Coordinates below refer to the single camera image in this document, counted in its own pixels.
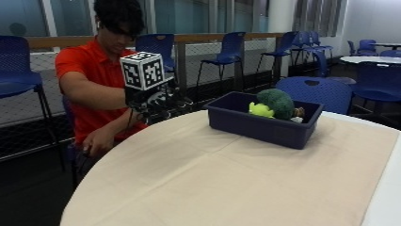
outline man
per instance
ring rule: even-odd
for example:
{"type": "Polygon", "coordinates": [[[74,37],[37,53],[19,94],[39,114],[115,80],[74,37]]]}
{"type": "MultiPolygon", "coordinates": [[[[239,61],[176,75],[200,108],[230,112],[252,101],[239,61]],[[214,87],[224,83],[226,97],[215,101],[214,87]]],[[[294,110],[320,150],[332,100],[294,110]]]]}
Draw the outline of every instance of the man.
{"type": "Polygon", "coordinates": [[[99,158],[147,127],[136,112],[130,119],[119,64],[119,59],[134,53],[126,47],[140,34],[144,22],[138,0],[96,0],[95,13],[95,39],[66,48],[55,67],[75,115],[75,143],[87,156],[99,158]]]}

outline round table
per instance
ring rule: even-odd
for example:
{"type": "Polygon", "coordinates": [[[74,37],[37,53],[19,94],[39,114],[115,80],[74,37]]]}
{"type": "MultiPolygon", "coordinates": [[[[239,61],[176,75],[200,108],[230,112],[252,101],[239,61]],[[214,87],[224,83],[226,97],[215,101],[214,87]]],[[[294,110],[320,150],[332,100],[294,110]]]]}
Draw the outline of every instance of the round table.
{"type": "Polygon", "coordinates": [[[183,115],[100,159],[62,226],[401,225],[399,137],[324,112],[294,150],[212,129],[207,111],[183,115]]]}
{"type": "Polygon", "coordinates": [[[390,56],[343,56],[340,61],[350,64],[359,64],[360,62],[378,62],[378,63],[398,63],[401,64],[400,57],[390,56]]]}
{"type": "Polygon", "coordinates": [[[391,47],[392,50],[396,50],[401,47],[401,43],[371,43],[371,45],[391,47]]]}

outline blue chair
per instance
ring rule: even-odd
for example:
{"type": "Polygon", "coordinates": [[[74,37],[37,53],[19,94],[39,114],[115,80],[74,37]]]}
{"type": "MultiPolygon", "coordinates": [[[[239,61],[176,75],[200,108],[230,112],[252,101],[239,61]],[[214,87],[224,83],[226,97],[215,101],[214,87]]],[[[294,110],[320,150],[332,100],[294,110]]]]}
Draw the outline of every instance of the blue chair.
{"type": "Polygon", "coordinates": [[[202,79],[202,66],[203,63],[214,64],[219,66],[220,70],[220,95],[223,95],[223,76],[224,76],[224,67],[228,64],[240,63],[242,73],[243,73],[243,42],[244,42],[246,32],[232,32],[227,33],[222,41],[222,52],[218,54],[215,59],[204,59],[200,62],[200,73],[198,78],[196,85],[196,102],[200,102],[200,79],[202,79]]]}
{"type": "Polygon", "coordinates": [[[292,66],[296,66],[296,64],[299,62],[300,54],[303,57],[303,62],[306,62],[304,50],[306,50],[306,48],[312,47],[311,36],[307,31],[300,31],[298,33],[298,36],[294,39],[292,45],[295,46],[295,48],[291,49],[291,61],[292,61],[292,66]],[[292,57],[292,52],[298,52],[298,56],[296,56],[295,60],[292,57]]]}
{"type": "Polygon", "coordinates": [[[390,118],[382,115],[384,103],[401,102],[401,64],[362,62],[358,64],[358,83],[351,85],[354,94],[366,100],[375,101],[375,109],[370,114],[358,115],[390,118]]]}
{"type": "Polygon", "coordinates": [[[332,53],[334,47],[331,45],[322,45],[320,35],[316,31],[310,31],[310,34],[311,34],[311,38],[312,38],[312,47],[311,48],[315,48],[322,51],[330,50],[330,58],[334,59],[334,53],[332,53]]]}
{"type": "Polygon", "coordinates": [[[356,81],[352,78],[348,77],[331,77],[330,75],[330,69],[328,69],[328,61],[327,61],[327,56],[323,51],[315,51],[312,52],[314,57],[316,58],[318,64],[319,64],[319,71],[318,71],[318,76],[336,80],[339,82],[343,82],[346,84],[355,84],[356,81]]]}
{"type": "Polygon", "coordinates": [[[362,56],[362,54],[356,53],[355,44],[352,40],[348,40],[348,46],[350,46],[350,55],[354,56],[362,56]]]}
{"type": "Polygon", "coordinates": [[[31,49],[23,37],[0,36],[0,99],[21,95],[33,90],[38,93],[39,103],[50,132],[51,143],[59,149],[63,170],[64,158],[56,132],[54,130],[54,115],[43,89],[40,73],[31,70],[31,49]]]}
{"type": "MultiPolygon", "coordinates": [[[[67,116],[67,120],[68,120],[68,123],[72,127],[72,129],[75,128],[75,125],[74,125],[74,119],[75,119],[75,116],[74,116],[74,111],[72,111],[72,108],[71,108],[71,103],[70,103],[70,100],[68,98],[63,95],[63,99],[62,99],[62,102],[63,102],[63,107],[64,107],[64,112],[66,112],[66,116],[67,116]]],[[[76,153],[79,152],[79,149],[78,147],[75,146],[74,142],[67,146],[67,158],[71,162],[71,165],[72,165],[72,176],[74,176],[74,189],[76,189],[78,187],[78,174],[76,174],[76,171],[78,171],[78,166],[76,166],[76,153]]]]}
{"type": "Polygon", "coordinates": [[[352,99],[350,85],[320,77],[295,76],[279,81],[276,89],[302,102],[324,104],[326,111],[347,115],[352,99]]]}
{"type": "Polygon", "coordinates": [[[401,57],[401,50],[386,50],[380,53],[382,57],[401,57]]]}
{"type": "MultiPolygon", "coordinates": [[[[296,38],[298,34],[299,34],[298,31],[287,32],[282,38],[280,47],[278,48],[278,50],[275,52],[262,53],[262,59],[260,59],[259,68],[256,70],[256,73],[259,73],[259,71],[260,71],[264,56],[274,56],[275,57],[274,65],[272,65],[272,75],[274,75],[274,72],[275,72],[274,70],[275,70],[275,66],[276,66],[276,58],[290,55],[288,50],[292,47],[292,42],[294,42],[294,39],[296,38]]],[[[259,79],[259,77],[255,76],[255,87],[258,86],[258,79],[259,79]]]]}
{"type": "Polygon", "coordinates": [[[176,81],[176,61],[172,58],[175,46],[175,34],[150,34],[136,38],[136,51],[162,54],[163,67],[166,73],[174,73],[176,81]]]}
{"type": "Polygon", "coordinates": [[[376,40],[360,40],[360,48],[358,49],[358,54],[363,56],[379,56],[376,53],[375,44],[376,40]]]}

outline navy plastic container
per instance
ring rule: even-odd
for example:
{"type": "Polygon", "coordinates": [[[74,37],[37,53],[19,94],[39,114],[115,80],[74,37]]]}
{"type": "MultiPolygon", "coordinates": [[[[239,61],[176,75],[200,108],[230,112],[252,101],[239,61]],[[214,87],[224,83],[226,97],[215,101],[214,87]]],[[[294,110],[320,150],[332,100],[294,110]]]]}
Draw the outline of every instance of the navy plastic container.
{"type": "Polygon", "coordinates": [[[306,110],[304,122],[284,121],[248,113],[250,103],[259,103],[255,94],[230,92],[204,106],[214,129],[256,138],[270,143],[303,149],[316,128],[324,105],[298,102],[306,110]]]}

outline orange shirt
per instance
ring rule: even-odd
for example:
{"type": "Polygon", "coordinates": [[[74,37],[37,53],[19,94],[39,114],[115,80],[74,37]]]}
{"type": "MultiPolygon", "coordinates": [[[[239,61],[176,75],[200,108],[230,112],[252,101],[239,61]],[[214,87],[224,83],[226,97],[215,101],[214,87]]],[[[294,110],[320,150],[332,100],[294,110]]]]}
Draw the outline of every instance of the orange shirt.
{"type": "MultiPolygon", "coordinates": [[[[122,57],[131,55],[134,51],[124,50],[122,57]]],[[[104,54],[96,39],[86,45],[66,48],[55,59],[56,75],[60,79],[67,72],[86,74],[90,81],[114,88],[124,88],[123,71],[119,62],[114,62],[104,54]]],[[[118,110],[95,110],[82,105],[71,104],[75,116],[75,142],[82,144],[86,137],[115,120],[128,108],[118,110]]],[[[122,141],[130,135],[144,129],[148,125],[136,123],[128,133],[116,135],[116,141],[122,141]]]]}

